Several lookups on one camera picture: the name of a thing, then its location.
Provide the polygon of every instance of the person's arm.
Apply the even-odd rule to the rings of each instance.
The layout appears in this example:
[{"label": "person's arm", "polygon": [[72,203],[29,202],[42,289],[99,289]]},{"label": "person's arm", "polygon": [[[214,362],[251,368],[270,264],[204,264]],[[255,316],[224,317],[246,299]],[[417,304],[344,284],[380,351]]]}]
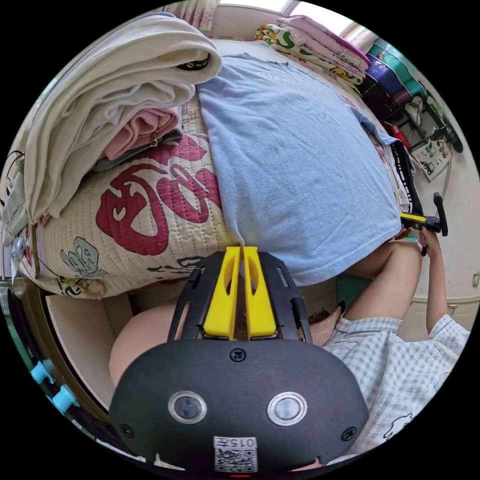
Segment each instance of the person's arm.
[{"label": "person's arm", "polygon": [[430,257],[428,301],[426,304],[426,330],[430,333],[436,323],[449,311],[447,285],[442,252]]},{"label": "person's arm", "polygon": [[437,235],[424,229],[420,234],[420,243],[427,247],[430,258],[428,282],[428,300],[426,304],[426,329],[432,331],[437,322],[448,314],[447,283],[442,250]]}]

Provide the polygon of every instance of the person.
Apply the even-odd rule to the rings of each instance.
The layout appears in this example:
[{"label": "person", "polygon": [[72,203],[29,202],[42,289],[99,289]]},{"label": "person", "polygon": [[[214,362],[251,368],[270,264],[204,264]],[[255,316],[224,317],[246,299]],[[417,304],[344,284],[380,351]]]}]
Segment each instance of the person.
[{"label": "person", "polygon": [[[335,326],[323,346],[352,371],[369,419],[345,457],[367,452],[409,424],[452,371],[470,332],[448,314],[442,250],[437,234],[423,229],[419,243],[430,260],[424,341],[398,335],[420,280],[422,255],[407,240],[385,243],[351,267],[351,275],[373,279]],[[316,462],[300,470],[320,467]]]}]

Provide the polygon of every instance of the yellow plastic mount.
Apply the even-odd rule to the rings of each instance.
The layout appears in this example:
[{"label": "yellow plastic mount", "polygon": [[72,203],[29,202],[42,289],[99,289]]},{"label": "yellow plastic mount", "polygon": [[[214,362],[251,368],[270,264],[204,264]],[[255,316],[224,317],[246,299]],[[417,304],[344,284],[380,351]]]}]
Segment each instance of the yellow plastic mount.
[{"label": "yellow plastic mount", "polygon": [[240,257],[239,246],[226,248],[210,307],[203,323],[203,331],[208,336],[226,337],[229,340],[234,338]]},{"label": "yellow plastic mount", "polygon": [[420,215],[412,215],[411,213],[401,213],[400,217],[407,220],[412,220],[413,222],[424,223],[427,221],[427,218]]},{"label": "yellow plastic mount", "polygon": [[256,247],[243,248],[245,264],[245,308],[248,339],[271,337],[277,330],[259,253]]}]

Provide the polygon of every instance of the plaid shirt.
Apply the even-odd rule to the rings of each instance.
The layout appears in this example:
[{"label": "plaid shirt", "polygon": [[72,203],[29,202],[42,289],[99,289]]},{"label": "plaid shirt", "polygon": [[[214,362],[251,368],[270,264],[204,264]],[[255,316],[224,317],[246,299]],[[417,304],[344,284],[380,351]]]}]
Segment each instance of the plaid shirt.
[{"label": "plaid shirt", "polygon": [[400,324],[393,318],[340,318],[323,347],[350,368],[370,414],[349,454],[377,447],[411,422],[438,392],[470,334],[445,315],[428,340],[404,341],[397,335]]}]

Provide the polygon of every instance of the qr code sticker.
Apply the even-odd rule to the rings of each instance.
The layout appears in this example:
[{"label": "qr code sticker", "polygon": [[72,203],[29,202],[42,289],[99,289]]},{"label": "qr code sticker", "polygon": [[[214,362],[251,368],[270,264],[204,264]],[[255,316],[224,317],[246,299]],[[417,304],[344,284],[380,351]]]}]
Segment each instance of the qr code sticker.
[{"label": "qr code sticker", "polygon": [[215,437],[215,471],[257,472],[257,442],[254,438]]}]

